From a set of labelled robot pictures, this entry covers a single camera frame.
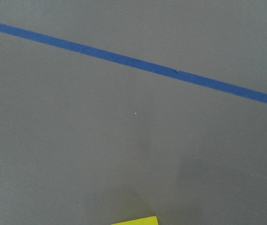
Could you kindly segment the brown paper table cover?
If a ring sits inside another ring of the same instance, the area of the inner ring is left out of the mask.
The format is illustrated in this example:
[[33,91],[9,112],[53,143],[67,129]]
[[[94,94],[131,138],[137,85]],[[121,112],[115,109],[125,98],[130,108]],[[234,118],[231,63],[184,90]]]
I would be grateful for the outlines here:
[[[267,93],[267,0],[0,0],[0,23]],[[0,33],[0,225],[267,224],[267,104]]]

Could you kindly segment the yellow block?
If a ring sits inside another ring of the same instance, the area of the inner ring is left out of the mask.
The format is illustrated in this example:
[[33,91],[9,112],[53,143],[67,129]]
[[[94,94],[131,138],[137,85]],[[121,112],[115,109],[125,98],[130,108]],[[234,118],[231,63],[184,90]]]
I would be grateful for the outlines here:
[[159,225],[156,216],[144,217],[124,222],[114,223],[112,225]]

